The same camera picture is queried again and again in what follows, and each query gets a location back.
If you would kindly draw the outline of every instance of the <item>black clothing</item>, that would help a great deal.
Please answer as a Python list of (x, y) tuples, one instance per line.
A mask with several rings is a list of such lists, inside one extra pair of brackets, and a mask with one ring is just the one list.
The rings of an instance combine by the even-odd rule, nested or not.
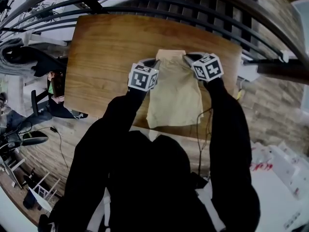
[[(227, 231), (253, 232), (260, 206), (251, 185), (246, 119), (221, 79), (209, 82), (207, 89), (213, 108), (212, 202)], [(76, 146), (64, 197), (51, 213), (59, 232), (84, 232), (106, 185), (111, 231), (215, 231), (190, 185), (189, 158), (182, 147), (166, 136), (151, 142), (139, 131), (129, 132), (141, 103), (129, 93), (114, 98)]]

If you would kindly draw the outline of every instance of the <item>wooden table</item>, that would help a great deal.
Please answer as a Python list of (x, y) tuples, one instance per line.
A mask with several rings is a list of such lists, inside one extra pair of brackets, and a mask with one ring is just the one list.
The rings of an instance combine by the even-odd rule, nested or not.
[[(155, 58), (159, 49), (215, 53), (224, 69), (225, 87), (233, 93), (240, 65), (241, 47), (212, 33), (174, 21), (136, 15), (86, 15), (79, 17), (70, 46), (66, 75), (65, 106), (102, 117), (108, 103), (127, 92), (132, 63)], [(207, 90), (200, 85), (203, 109), (211, 106)], [(134, 121), (148, 128), (147, 95)], [(208, 115), (199, 125), (205, 138)], [(160, 127), (158, 131), (196, 137), (196, 126)]]

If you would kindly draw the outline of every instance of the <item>white cube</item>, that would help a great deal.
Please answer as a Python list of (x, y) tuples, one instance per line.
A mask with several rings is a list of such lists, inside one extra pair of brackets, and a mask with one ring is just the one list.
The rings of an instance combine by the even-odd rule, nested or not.
[(147, 92), (155, 86), (158, 74), (159, 70), (141, 64), (133, 64), (129, 73), (128, 86)]
[(215, 54), (204, 56), (191, 64), (199, 80), (211, 81), (224, 74), (219, 57)]

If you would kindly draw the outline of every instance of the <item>beige cloth bag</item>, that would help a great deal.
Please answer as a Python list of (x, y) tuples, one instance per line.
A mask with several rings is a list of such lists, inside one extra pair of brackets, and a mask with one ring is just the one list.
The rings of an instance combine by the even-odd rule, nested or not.
[(194, 72), (184, 62), (185, 51), (159, 50), (158, 83), (150, 91), (149, 128), (187, 126), (203, 112), (202, 96)]

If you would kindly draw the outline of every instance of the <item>black railing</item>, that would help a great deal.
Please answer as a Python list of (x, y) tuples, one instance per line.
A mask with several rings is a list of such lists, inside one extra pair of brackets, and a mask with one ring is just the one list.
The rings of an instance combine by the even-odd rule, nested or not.
[[(0, 30), (4, 29), (4, 27), (11, 22), (14, 18), (16, 18), (18, 15), (21, 13), (27, 11), (28, 9), (32, 8), (34, 5), (42, 2), (44, 0), (28, 0), (26, 1), (22, 6), (17, 8), (13, 13), (11, 13), (5, 21), (3, 21), (0, 24)], [(200, 25), (203, 26), (207, 29), (211, 29), (213, 31), (216, 31), (220, 34), (222, 34), (226, 38), (234, 39), (235, 41), (238, 41), (241, 43), (241, 45), (246, 46), (249, 49), (252, 49), (256, 53), (260, 54), (262, 57), (267, 59), (269, 62), (273, 62), (273, 58), (269, 55), (268, 52), (262, 50), (255, 44), (241, 38), (240, 36), (237, 36), (233, 34), (232, 32), (225, 30), (224, 28), (218, 27), (216, 25), (210, 24), (205, 21), (201, 21), (196, 18), (192, 17), (187, 17), (182, 14), (176, 14), (176, 13), (171, 13), (169, 11), (161, 11), (157, 9), (150, 9), (150, 8), (140, 8), (140, 7), (126, 7), (126, 6), (113, 6), (113, 7), (103, 7), (100, 4), (100, 1), (106, 1), (106, 0), (69, 0), (65, 2), (61, 2), (52, 6), (49, 6), (47, 8), (44, 8), (40, 11), (37, 11), (33, 13), (32, 15), (27, 16), (26, 18), (18, 21), (14, 25), (12, 25), (9, 28), (6, 28), (6, 30), (12, 30), (12, 31), (17, 31), (19, 30), (22, 32), (25, 29), (34, 29), (35, 33), (40, 33), (44, 31), (49, 31), (49, 30), (55, 30), (55, 29), (62, 29), (62, 28), (69, 28), (69, 27), (74, 27), (75, 22), (77, 21), (77, 18), (73, 19), (64, 19), (64, 20), (59, 20), (59, 21), (54, 21), (50, 22), (44, 25), (39, 25), (37, 27), (33, 27), (34, 25), (44, 22), (44, 21), (51, 21), (52, 19), (60, 18), (60, 17), (65, 17), (69, 15), (80, 15), (84, 13), (92, 13), (92, 14), (99, 14), (99, 13), (115, 13), (115, 12), (133, 12), (133, 13), (143, 13), (146, 15), (162, 15), (166, 16), (169, 18), (175, 18), (181, 21), (186, 21), (189, 22), (190, 24), (193, 25)], [(141, 1), (155, 1), (155, 2), (166, 2), (168, 4), (173, 4), (177, 6), (181, 6), (184, 8), (192, 9), (194, 11), (202, 12), (204, 14), (208, 14), (210, 16), (213, 16), (215, 18), (218, 18), (224, 22), (229, 23), (232, 26), (235, 26), (242, 30), (243, 32), (246, 32), (247, 34), (251, 35), (254, 37), (257, 41), (261, 42), (264, 44), (272, 53), (274, 53), (276, 56), (278, 56), (279, 59), (283, 59), (282, 52), (277, 49), (275, 46), (272, 45), (269, 41), (267, 41), (265, 38), (263, 38), (258, 32), (252, 30), (250, 27), (234, 20), (233, 18), (226, 16), (224, 14), (221, 14), (215, 10), (212, 10), (210, 8), (201, 6), (199, 4), (195, 4), (192, 2), (184, 1), (184, 0), (141, 0)], [(286, 30), (285, 26), (282, 25), (276, 18), (271, 16), (263, 7), (261, 7), (258, 3), (256, 3), (253, 0), (224, 0), (227, 1), (233, 6), (241, 9), (242, 11), (245, 11), (248, 13), (252, 18), (254, 18), (256, 21), (260, 22), (262, 25), (264, 25), (267, 29), (269, 29), (271, 32), (273, 32), (279, 39), (282, 40), (283, 43), (285, 43), (291, 51), (296, 55), (296, 57), (299, 59), (300, 63), (302, 64), (303, 68), (305, 70), (309, 70), (309, 57), (305, 53), (304, 49), (298, 45), (298, 43), (295, 41), (294, 37), (290, 35), (290, 33)], [(38, 19), (34, 22), (28, 23), (24, 26), (21, 26), (20, 28), (16, 29), (15, 27), (20, 26), (22, 23), (27, 22), (28, 20), (38, 17), (42, 13), (46, 13), (48, 11), (54, 10), (56, 8), (60, 8), (63, 6), (68, 6), (72, 4), (79, 4), (79, 3), (84, 3), (87, 7), (86, 9), (80, 9), (80, 10), (74, 10), (74, 11), (69, 11), (65, 13), (60, 13), (60, 14), (53, 14), (51, 16)], [(73, 24), (70, 25), (61, 25), (64, 23), (70, 23), (72, 22)], [(259, 59), (257, 59), (255, 56), (253, 56), (250, 52), (248, 51), (243, 51), (244, 54), (250, 56), (253, 58), (253, 60), (258, 63)]]

